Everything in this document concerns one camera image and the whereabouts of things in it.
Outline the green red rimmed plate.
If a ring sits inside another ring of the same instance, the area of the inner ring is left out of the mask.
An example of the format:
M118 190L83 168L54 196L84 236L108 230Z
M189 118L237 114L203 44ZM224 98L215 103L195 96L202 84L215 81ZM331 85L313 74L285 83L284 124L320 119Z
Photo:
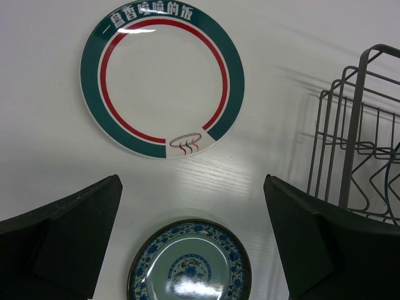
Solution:
M235 123L245 90L227 32L180 1L134 1L100 20L82 52L80 83L113 141L157 159L215 145Z

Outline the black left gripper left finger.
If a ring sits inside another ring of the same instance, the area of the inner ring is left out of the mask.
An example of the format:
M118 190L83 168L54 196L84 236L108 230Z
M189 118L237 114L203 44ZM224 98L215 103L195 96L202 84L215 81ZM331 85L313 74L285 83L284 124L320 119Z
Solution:
M1 299L92 299L122 191L115 174L1 221Z

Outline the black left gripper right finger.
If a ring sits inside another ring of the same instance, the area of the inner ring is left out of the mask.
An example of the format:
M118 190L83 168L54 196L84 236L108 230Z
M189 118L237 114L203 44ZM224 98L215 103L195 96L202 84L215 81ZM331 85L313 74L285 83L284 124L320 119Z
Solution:
M291 299L399 299L399 228L310 196L276 176L267 210Z

